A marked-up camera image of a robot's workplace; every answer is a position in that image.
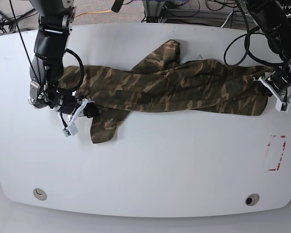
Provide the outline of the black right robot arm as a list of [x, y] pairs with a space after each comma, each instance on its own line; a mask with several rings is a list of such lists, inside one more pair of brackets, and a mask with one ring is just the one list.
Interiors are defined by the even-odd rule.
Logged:
[[[49, 107], [58, 113], [65, 136], [74, 136], [75, 121], [89, 114], [91, 99], [75, 96], [84, 80], [84, 66], [80, 57], [67, 49], [76, 8], [72, 0], [32, 0], [39, 14], [39, 28], [34, 45], [34, 59], [30, 61], [30, 104], [37, 109]], [[71, 87], [60, 87], [64, 73], [63, 56], [69, 53], [79, 62], [80, 78]]]

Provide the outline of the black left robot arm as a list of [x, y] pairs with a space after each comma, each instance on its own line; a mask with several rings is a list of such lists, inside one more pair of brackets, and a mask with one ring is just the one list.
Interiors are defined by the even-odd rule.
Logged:
[[249, 53], [256, 62], [272, 68], [257, 81], [264, 86], [267, 95], [276, 98], [276, 110], [287, 112], [291, 98], [291, 0], [246, 0], [244, 4], [257, 25], [249, 34], [263, 34], [272, 52], [282, 60], [270, 63]]

